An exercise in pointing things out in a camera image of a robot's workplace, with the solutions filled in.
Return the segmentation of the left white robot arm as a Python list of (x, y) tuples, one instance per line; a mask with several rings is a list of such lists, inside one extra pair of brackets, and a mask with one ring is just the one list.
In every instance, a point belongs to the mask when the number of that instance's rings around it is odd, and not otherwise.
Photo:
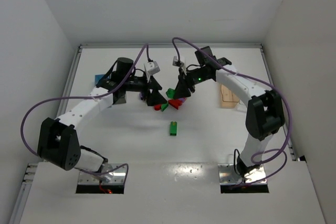
[(98, 152), (80, 145), (79, 135), (85, 126), (105, 109), (125, 102), (127, 92), (138, 92), (148, 106), (166, 102), (160, 94), (162, 87), (154, 74), (160, 71), (156, 61), (144, 64), (143, 74), (136, 76), (133, 60), (119, 57), (97, 82), (89, 98), (79, 102), (56, 119), (45, 119), (40, 128), (37, 154), (62, 168), (99, 173), (108, 159)]

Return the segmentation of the green square lego brick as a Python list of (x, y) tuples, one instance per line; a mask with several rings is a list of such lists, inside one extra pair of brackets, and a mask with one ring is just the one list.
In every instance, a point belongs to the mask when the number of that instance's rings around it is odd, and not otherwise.
[(169, 99), (173, 99), (173, 98), (174, 98), (174, 95), (175, 95), (175, 90), (172, 89), (172, 88), (168, 88), (167, 91), (166, 91), (166, 96), (167, 96)]

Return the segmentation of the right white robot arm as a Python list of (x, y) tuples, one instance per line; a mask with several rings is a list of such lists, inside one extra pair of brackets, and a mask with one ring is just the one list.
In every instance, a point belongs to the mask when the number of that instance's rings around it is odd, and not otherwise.
[(173, 58), (178, 67), (178, 83), (174, 98), (188, 98), (195, 86), (206, 80), (214, 80), (229, 88), (246, 106), (245, 126), (248, 131), (243, 150), (234, 164), (236, 174), (244, 176), (261, 166), (261, 159), (272, 137), (284, 124), (282, 101), (274, 89), (267, 90), (238, 75), (227, 58), (216, 58), (209, 46), (195, 52), (199, 67), (188, 70), (180, 55)]

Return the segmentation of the small green lego wedge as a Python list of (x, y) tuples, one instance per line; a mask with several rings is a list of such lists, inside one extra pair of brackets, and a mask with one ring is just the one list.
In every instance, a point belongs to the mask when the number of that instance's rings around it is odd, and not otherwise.
[(161, 105), (161, 111), (165, 111), (168, 108), (169, 104), (165, 103)]

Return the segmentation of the red rounded lego brick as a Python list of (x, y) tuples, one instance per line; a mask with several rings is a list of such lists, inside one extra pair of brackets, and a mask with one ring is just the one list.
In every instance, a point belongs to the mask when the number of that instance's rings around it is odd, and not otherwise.
[(155, 106), (154, 106), (154, 109), (155, 109), (156, 111), (159, 111), (159, 110), (161, 109), (161, 104), (155, 105)]

